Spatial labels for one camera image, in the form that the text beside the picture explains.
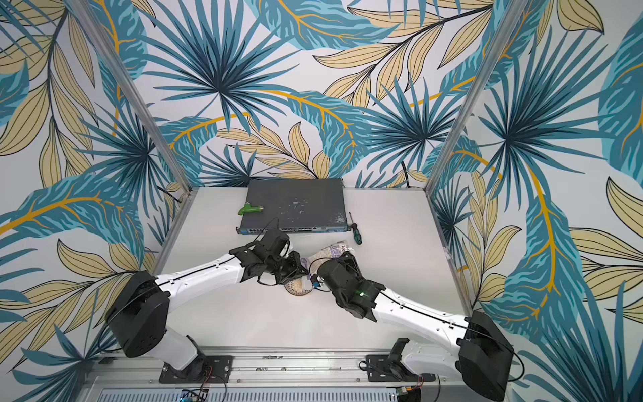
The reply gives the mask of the oatmeal bag white purple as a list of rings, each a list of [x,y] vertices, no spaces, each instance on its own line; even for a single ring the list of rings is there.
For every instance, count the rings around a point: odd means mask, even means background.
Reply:
[[[317,253],[308,256],[306,262],[311,274],[315,274],[322,263],[330,261],[332,258],[340,257],[344,252],[353,252],[354,249],[345,241],[339,241],[331,244]]]

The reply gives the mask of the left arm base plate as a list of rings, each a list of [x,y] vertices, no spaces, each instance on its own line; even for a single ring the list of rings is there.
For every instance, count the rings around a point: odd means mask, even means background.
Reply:
[[[166,363],[158,381],[164,385],[224,384],[229,381],[233,362],[231,355],[199,355],[184,370],[176,370]]]

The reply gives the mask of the white red patterned bowl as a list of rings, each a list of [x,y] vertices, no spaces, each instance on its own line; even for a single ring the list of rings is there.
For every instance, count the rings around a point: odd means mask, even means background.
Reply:
[[[306,296],[313,291],[312,285],[304,278],[289,281],[285,289],[291,296]]]

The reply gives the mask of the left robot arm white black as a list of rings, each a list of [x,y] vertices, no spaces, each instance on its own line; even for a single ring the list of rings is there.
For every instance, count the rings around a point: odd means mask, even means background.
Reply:
[[[135,274],[106,310],[105,324],[128,358],[152,357],[177,377],[197,380],[206,371],[206,356],[192,338],[167,325],[169,313],[219,288],[259,280],[265,273],[274,276],[276,286],[308,275],[289,236],[279,229],[269,229],[261,238],[200,266],[160,276]]]

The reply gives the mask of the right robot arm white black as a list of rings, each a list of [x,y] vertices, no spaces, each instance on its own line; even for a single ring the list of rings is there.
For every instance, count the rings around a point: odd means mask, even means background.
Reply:
[[[482,312],[470,316],[446,313],[400,296],[366,279],[354,255],[318,260],[316,275],[336,304],[355,318],[400,327],[440,347],[426,353],[422,344],[400,340],[391,349],[390,364],[412,375],[460,375],[470,390],[503,401],[515,351],[500,328]]]

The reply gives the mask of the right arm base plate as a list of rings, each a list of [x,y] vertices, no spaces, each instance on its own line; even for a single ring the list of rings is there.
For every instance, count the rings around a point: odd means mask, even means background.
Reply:
[[[386,354],[369,354],[359,362],[358,368],[367,373],[368,381],[371,383],[436,381],[435,375],[413,374],[402,363]]]

